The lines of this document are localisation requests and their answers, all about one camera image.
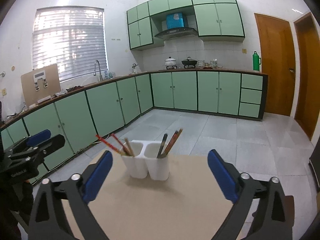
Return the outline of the red patterned bamboo chopstick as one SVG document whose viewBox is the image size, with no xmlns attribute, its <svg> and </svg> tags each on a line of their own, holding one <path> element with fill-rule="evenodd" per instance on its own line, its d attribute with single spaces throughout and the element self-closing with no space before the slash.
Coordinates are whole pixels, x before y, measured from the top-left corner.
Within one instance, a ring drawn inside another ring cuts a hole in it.
<svg viewBox="0 0 320 240">
<path fill-rule="evenodd" d="M 116 148 L 115 146 L 113 146 L 111 143 L 107 142 L 103 137 L 99 136 L 98 134 L 95 135 L 97 137 L 97 139 L 100 142 L 103 142 L 106 146 L 108 146 L 110 149 L 112 149 L 113 151 L 117 152 L 120 155 L 125 155 L 124 151 L 121 151 L 120 149 Z"/>
</svg>

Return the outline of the plain wooden chopstick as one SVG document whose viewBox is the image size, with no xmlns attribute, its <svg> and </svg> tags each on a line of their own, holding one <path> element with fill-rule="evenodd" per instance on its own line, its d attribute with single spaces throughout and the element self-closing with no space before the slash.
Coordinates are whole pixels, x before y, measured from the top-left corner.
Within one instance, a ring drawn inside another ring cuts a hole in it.
<svg viewBox="0 0 320 240">
<path fill-rule="evenodd" d="M 134 151 L 133 151 L 133 149 L 132 149 L 132 147 L 131 147 L 131 145 L 130 145 L 129 140 L 128 140 L 127 138 L 125 138 L 124 140 L 125 140 L 125 142 L 126 142 L 126 154 L 127 154 L 128 156 L 135 157 L 135 153 L 134 153 Z"/>
</svg>

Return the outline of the black chopstick silver band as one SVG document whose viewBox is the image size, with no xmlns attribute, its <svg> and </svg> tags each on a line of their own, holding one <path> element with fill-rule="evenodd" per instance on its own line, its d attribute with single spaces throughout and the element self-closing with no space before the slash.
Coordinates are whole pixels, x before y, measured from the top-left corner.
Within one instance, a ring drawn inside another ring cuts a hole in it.
<svg viewBox="0 0 320 240">
<path fill-rule="evenodd" d="M 161 141 L 161 144 L 160 144 L 160 147 L 159 147 L 159 151 L 158 151 L 158 153 L 157 153 L 157 158 L 160 158 L 160 156 L 161 156 L 161 153 L 162 153 L 162 151 L 163 151 L 163 148 L 164 148 L 164 145 L 165 145 L 165 143 L 166 143 L 167 137 L 168 137 L 168 134 L 165 133 L 165 134 L 163 135 L 163 138 L 162 138 L 162 141 Z"/>
</svg>

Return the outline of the red wooden chopstick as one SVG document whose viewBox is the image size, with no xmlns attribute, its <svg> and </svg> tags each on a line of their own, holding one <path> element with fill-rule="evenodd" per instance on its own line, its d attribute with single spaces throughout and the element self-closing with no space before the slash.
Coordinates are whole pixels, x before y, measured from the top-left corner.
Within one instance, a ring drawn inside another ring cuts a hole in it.
<svg viewBox="0 0 320 240">
<path fill-rule="evenodd" d="M 161 154 L 160 158 L 165 158 L 168 155 L 169 151 L 172 149 L 174 143 L 178 138 L 178 134 L 179 134 L 179 131 L 175 131 L 174 135 L 171 137 L 167 147 L 165 148 L 164 152 Z"/>
</svg>

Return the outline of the green lower kitchen cabinets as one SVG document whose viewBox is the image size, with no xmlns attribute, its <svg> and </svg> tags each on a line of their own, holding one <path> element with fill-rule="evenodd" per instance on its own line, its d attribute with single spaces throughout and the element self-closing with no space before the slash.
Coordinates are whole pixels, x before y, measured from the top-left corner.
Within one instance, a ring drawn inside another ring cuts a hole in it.
<svg viewBox="0 0 320 240">
<path fill-rule="evenodd" d="M 66 143 L 48 156 L 39 174 L 51 171 L 80 150 L 152 108 L 197 111 L 261 120 L 268 77 L 240 70 L 175 70 L 142 73 L 82 87 L 52 99 L 1 129 L 4 148 L 50 130 Z"/>
</svg>

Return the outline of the chrome kitchen faucet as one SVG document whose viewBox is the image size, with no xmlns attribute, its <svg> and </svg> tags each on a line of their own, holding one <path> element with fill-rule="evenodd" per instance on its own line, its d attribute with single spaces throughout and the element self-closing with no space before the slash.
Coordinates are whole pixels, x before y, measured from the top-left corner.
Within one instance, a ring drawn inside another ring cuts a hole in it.
<svg viewBox="0 0 320 240">
<path fill-rule="evenodd" d="M 101 73 L 101 66 L 100 66 L 100 62 L 98 60 L 95 60 L 94 62 L 94 73 L 93 75 L 96 76 L 97 72 L 99 72 L 99 81 L 103 81 L 103 76 Z"/>
</svg>

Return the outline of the cardboard panel with device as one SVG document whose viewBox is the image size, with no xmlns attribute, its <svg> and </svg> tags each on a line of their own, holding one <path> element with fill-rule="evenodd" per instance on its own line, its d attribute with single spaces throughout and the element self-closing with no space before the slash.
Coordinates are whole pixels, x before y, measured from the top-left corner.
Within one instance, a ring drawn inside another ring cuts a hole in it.
<svg viewBox="0 0 320 240">
<path fill-rule="evenodd" d="M 27 107 L 50 99 L 61 92 L 58 67 L 52 64 L 21 76 L 23 96 Z"/>
</svg>

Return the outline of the black glass cabinet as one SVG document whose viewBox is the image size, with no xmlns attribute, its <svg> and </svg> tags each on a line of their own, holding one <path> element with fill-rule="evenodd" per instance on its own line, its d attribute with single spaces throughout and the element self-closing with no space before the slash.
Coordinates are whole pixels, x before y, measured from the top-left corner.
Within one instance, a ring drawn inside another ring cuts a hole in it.
<svg viewBox="0 0 320 240">
<path fill-rule="evenodd" d="M 316 190 L 319 192 L 320 187 L 320 139 L 318 140 L 311 157 L 309 158 L 309 165 L 311 166 L 313 177 L 316 183 Z"/>
</svg>

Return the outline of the white double utensil holder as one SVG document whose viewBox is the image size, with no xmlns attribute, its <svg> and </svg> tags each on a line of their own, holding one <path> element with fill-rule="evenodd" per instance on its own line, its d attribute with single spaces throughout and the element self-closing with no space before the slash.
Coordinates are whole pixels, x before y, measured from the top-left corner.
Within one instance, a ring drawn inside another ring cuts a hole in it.
<svg viewBox="0 0 320 240">
<path fill-rule="evenodd" d="M 134 157 L 122 155 L 121 158 L 132 178 L 166 181 L 169 178 L 169 157 L 157 158 L 161 142 L 133 140 L 129 142 Z"/>
</svg>

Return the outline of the window with white blinds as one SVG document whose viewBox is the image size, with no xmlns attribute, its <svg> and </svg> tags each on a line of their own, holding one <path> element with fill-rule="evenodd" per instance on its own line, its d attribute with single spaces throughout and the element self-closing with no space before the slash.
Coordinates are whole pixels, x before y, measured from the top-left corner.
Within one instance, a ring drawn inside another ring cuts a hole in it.
<svg viewBox="0 0 320 240">
<path fill-rule="evenodd" d="M 57 64 L 60 81 L 108 69 L 102 8 L 64 6 L 37 9 L 32 34 L 32 67 Z"/>
</svg>

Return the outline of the white cooking pot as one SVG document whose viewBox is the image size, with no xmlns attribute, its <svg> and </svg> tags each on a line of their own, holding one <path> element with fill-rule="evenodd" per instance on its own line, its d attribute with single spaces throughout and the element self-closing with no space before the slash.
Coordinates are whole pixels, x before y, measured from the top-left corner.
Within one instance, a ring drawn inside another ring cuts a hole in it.
<svg viewBox="0 0 320 240">
<path fill-rule="evenodd" d="M 168 57 L 166 60 L 165 60 L 165 67 L 167 70 L 170 70 L 170 69 L 177 69 L 177 63 L 176 63 L 176 60 L 172 57 Z"/>
</svg>

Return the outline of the green thermos bottle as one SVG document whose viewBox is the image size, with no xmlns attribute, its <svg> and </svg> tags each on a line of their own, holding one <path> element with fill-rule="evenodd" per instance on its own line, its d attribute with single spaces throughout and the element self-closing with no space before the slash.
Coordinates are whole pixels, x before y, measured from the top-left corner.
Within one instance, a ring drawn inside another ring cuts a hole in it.
<svg viewBox="0 0 320 240">
<path fill-rule="evenodd" d="M 254 51 L 252 55 L 252 60 L 253 60 L 253 70 L 260 71 L 261 57 L 256 51 Z"/>
</svg>

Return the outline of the black wok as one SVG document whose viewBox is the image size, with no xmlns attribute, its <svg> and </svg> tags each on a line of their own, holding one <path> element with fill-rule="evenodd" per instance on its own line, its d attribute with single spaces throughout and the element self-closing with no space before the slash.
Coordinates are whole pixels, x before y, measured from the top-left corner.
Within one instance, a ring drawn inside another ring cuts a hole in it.
<svg viewBox="0 0 320 240">
<path fill-rule="evenodd" d="M 185 60 L 182 60 L 183 67 L 187 68 L 196 68 L 197 60 L 187 57 Z"/>
</svg>

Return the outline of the black range hood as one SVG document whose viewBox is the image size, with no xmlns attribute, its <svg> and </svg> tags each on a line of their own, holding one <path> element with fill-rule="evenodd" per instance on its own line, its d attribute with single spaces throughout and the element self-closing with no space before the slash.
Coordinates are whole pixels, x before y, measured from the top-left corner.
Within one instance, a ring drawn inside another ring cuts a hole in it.
<svg viewBox="0 0 320 240">
<path fill-rule="evenodd" d="M 174 40 L 177 38 L 182 38 L 186 36 L 198 36 L 198 32 L 194 28 L 173 28 L 173 29 L 167 29 L 164 30 L 157 35 L 155 35 L 156 38 L 160 38 L 162 40 L 168 41 L 168 40 Z"/>
</svg>

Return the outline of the blue box above hood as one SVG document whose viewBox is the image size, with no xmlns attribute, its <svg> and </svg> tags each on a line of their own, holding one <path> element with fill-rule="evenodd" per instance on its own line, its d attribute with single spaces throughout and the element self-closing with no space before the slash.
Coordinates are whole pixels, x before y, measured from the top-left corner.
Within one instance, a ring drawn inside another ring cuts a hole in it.
<svg viewBox="0 0 320 240">
<path fill-rule="evenodd" d="M 168 29 L 182 28 L 184 24 L 184 16 L 181 12 L 169 14 L 166 16 L 166 23 Z"/>
</svg>

